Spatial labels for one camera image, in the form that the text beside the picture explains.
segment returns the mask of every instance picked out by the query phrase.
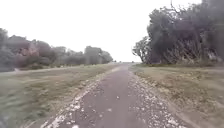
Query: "sky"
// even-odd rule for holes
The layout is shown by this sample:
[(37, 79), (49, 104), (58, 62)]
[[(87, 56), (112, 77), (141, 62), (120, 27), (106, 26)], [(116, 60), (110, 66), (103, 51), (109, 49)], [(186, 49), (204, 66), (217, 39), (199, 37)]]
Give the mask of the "sky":
[[(201, 0), (173, 0), (188, 6)], [(100, 47), (117, 61), (140, 61), (132, 54), (147, 35), (149, 14), (170, 0), (0, 0), (0, 28), (9, 36), (45, 41), (83, 51)]]

